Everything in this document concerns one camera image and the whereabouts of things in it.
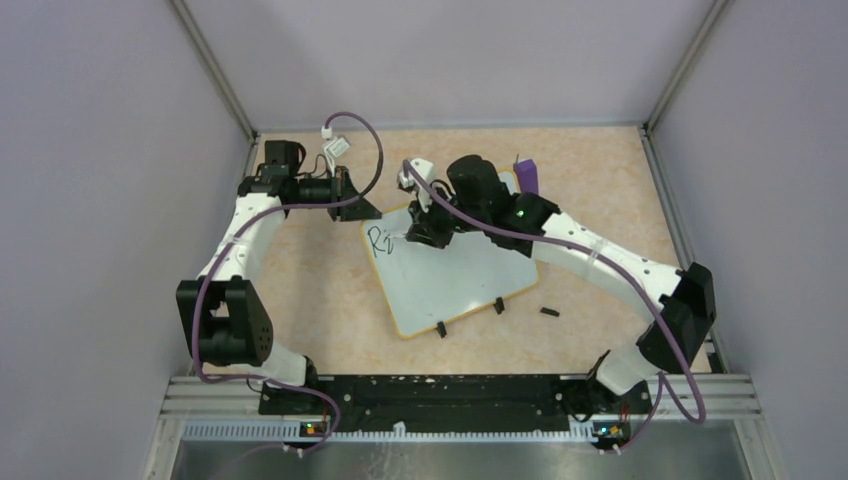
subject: black cable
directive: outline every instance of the black cable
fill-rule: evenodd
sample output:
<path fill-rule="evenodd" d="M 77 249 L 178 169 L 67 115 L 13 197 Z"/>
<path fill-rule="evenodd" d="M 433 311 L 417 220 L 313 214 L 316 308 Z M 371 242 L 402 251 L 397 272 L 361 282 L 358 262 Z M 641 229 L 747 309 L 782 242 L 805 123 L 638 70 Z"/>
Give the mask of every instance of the black cable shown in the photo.
<path fill-rule="evenodd" d="M 565 410 L 565 413 L 568 414 L 569 417 L 573 418 L 575 422 L 586 423 L 586 422 L 588 422 L 589 420 L 592 419 L 592 415 L 593 415 L 592 413 L 586 413 L 586 414 L 583 414 L 583 418 L 577 418 L 577 414 L 574 413 L 574 410 L 571 409 L 571 404 L 569 404 L 565 400 L 565 395 L 563 395 L 560 403 L 562 404 L 562 408 L 563 408 L 563 410 Z"/>
<path fill-rule="evenodd" d="M 372 127 L 370 123 L 368 123 L 368 120 L 365 120 L 353 112 L 336 112 L 330 115 L 327 118 L 327 121 L 324 122 L 324 127 L 329 127 L 330 122 L 332 122 L 334 118 L 338 117 L 350 117 L 359 121 L 359 123 L 364 125 L 365 128 L 371 132 L 371 136 L 373 136 L 374 141 L 377 142 L 377 171 L 374 172 L 374 177 L 371 178 L 371 182 L 368 183 L 365 189 L 362 190 L 362 193 L 359 194 L 359 198 L 364 198 L 368 192 L 374 189 L 374 186 L 377 185 L 377 181 L 380 180 L 380 175 L 383 173 L 383 142 L 380 141 L 380 136 L 377 135 L 377 131 L 374 130 L 374 127 Z"/>
<path fill-rule="evenodd" d="M 257 390 L 255 388 L 253 388 L 252 385 L 250 385 L 250 379 L 249 378 L 244 379 L 244 383 L 247 384 L 247 388 L 249 388 L 251 392 L 262 393 L 262 390 Z"/>
<path fill-rule="evenodd" d="M 327 173 L 327 157 L 325 157 L 323 153 L 319 153 L 318 155 L 315 155 L 315 165 L 312 166 L 311 172 L 298 173 L 297 176 L 298 177 L 311 177 L 312 175 L 314 175 L 315 172 L 318 171 L 318 157 L 321 157 L 321 158 L 324 159 L 324 171 L 321 172 L 321 175 L 318 175 L 319 177 L 323 177 L 324 174 Z"/>
<path fill-rule="evenodd" d="M 300 152 L 300 162 L 297 164 L 297 169 L 300 170 L 300 167 L 303 166 L 303 162 L 306 161 L 306 147 L 303 144 L 297 144 L 297 151 Z"/>
<path fill-rule="evenodd" d="M 445 187 L 445 190 L 448 192 L 448 195 L 450 195 L 451 198 L 453 198 L 455 196 L 453 194 L 453 190 L 451 190 L 451 188 L 450 188 L 450 185 L 448 185 L 448 182 L 442 180 L 441 178 L 437 178 L 437 179 L 433 180 L 432 182 L 430 182 L 430 186 L 432 187 L 434 183 L 437 183 L 437 184 Z"/>

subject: black clip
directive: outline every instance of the black clip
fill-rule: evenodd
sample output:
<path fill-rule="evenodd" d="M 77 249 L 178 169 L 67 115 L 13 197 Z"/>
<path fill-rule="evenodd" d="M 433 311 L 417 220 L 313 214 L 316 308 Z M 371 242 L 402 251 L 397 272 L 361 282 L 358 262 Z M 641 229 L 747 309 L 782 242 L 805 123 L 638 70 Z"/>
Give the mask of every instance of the black clip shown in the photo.
<path fill-rule="evenodd" d="M 541 310 L 539 310 L 539 311 L 540 311 L 541 313 L 544 313 L 545 315 L 550 315 L 550 316 L 552 316 L 552 317 L 558 317 L 558 316 L 559 316 L 559 312 L 557 312 L 557 311 L 556 311 L 556 310 L 554 310 L 553 308 L 542 307 L 542 309 L 541 309 Z"/>
<path fill-rule="evenodd" d="M 498 297 L 495 299 L 495 311 L 498 312 L 498 315 L 506 310 L 506 307 L 503 304 L 503 297 Z"/>

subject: purple eraser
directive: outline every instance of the purple eraser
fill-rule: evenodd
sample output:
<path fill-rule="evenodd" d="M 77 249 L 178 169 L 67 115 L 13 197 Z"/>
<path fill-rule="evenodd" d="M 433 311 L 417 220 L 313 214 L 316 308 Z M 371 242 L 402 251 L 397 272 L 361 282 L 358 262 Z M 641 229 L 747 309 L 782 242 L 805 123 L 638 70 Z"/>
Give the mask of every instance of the purple eraser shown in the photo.
<path fill-rule="evenodd" d="M 515 162 L 512 171 L 518 177 L 518 188 L 522 192 L 539 194 L 539 174 L 536 173 L 536 164 L 532 158 Z"/>

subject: black mounting base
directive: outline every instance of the black mounting base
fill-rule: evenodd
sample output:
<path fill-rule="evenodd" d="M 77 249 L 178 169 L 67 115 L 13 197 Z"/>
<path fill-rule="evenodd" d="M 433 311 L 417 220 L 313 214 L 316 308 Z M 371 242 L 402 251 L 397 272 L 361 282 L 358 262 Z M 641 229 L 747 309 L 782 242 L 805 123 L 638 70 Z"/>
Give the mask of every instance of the black mounting base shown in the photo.
<path fill-rule="evenodd" d="M 331 178 L 333 201 L 347 200 L 359 195 L 350 179 L 347 167 L 336 167 L 336 176 Z M 352 222 L 358 220 L 375 220 L 383 218 L 383 213 L 365 198 L 340 208 L 328 208 L 327 212 L 333 221 Z"/>
<path fill-rule="evenodd" d="M 339 404 L 339 432 L 392 431 L 401 421 L 422 433 L 565 431 L 570 415 L 618 415 L 625 403 L 631 414 L 651 408 L 645 382 L 614 397 L 579 376 L 335 375 L 318 377 L 314 387 Z M 267 385 L 259 403 L 261 415 L 322 415 L 324 408 L 315 396 Z"/>

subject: black motor bracket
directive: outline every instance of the black motor bracket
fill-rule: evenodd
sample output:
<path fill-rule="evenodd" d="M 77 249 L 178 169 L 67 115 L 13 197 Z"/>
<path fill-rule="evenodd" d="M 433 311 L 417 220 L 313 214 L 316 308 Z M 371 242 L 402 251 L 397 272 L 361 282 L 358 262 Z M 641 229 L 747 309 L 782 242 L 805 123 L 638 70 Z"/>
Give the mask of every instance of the black motor bracket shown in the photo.
<path fill-rule="evenodd" d="M 713 275 L 697 262 L 678 271 L 678 275 L 680 282 L 674 292 L 660 297 L 663 305 L 660 314 L 686 361 L 692 365 L 716 319 Z M 639 337 L 636 345 L 642 356 L 660 369 L 673 374 L 683 373 L 656 321 Z"/>
<path fill-rule="evenodd" d="M 283 205 L 291 205 L 335 203 L 359 195 L 347 167 L 336 166 L 334 172 L 320 177 L 300 175 L 305 152 L 306 149 L 297 142 L 266 141 L 265 161 L 257 167 L 256 175 L 242 180 L 238 188 L 239 196 L 266 193 L 279 197 Z M 328 208 L 327 213 L 333 221 L 341 222 L 382 218 L 380 210 L 365 198 L 343 207 Z"/>
<path fill-rule="evenodd" d="M 177 287 L 177 308 L 189 352 L 194 308 L 203 277 L 183 280 Z M 227 314 L 217 312 L 226 304 Z M 250 280 L 240 277 L 212 281 L 200 308 L 199 353 L 204 362 L 216 366 L 246 363 L 261 366 L 274 341 L 271 319 Z"/>
<path fill-rule="evenodd" d="M 479 155 L 466 155 L 453 162 L 447 176 L 456 192 L 448 198 L 444 189 L 435 186 L 437 194 L 466 215 L 488 225 L 513 232 L 544 235 L 542 226 L 551 215 L 560 213 L 559 207 L 535 193 L 510 193 L 498 177 L 492 162 Z M 436 248 L 450 244 L 454 233 L 473 232 L 478 229 L 465 222 L 438 203 L 425 212 L 417 200 L 409 204 L 412 225 L 406 240 Z M 484 232 L 492 242 L 508 250 L 530 257 L 533 242 L 516 240 L 492 232 Z"/>

